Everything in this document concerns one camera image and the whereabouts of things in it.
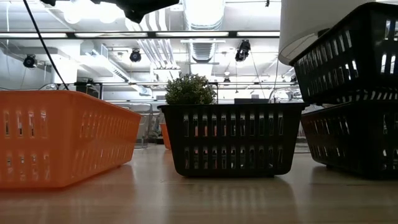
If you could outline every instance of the green plant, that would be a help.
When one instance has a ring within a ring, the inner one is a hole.
[[[206,77],[190,74],[169,81],[166,91],[169,105],[207,105],[214,103],[216,96]]]

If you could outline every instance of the orange plastic basket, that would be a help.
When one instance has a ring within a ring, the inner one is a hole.
[[[167,132],[166,124],[160,124],[160,128],[162,128],[164,147],[166,147],[166,149],[171,149],[172,147],[170,146],[169,133]]]
[[[0,189],[64,187],[124,164],[141,119],[75,91],[2,91],[0,116]]]

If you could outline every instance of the black plastic basket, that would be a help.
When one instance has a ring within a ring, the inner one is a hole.
[[[313,159],[365,177],[398,177],[398,101],[361,101],[303,114]]]
[[[249,177],[288,173],[305,104],[158,108],[180,175]]]
[[[359,6],[290,63],[307,103],[398,99],[398,6]]]

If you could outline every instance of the white lamp shade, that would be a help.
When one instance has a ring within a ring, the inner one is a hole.
[[[358,6],[375,0],[282,0],[279,60],[288,65],[318,39],[318,32],[333,27]]]

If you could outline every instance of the wooden floor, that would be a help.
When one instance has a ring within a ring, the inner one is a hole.
[[[309,154],[273,179],[188,179],[152,147],[64,190],[0,191],[0,223],[398,223],[398,182],[326,170]]]

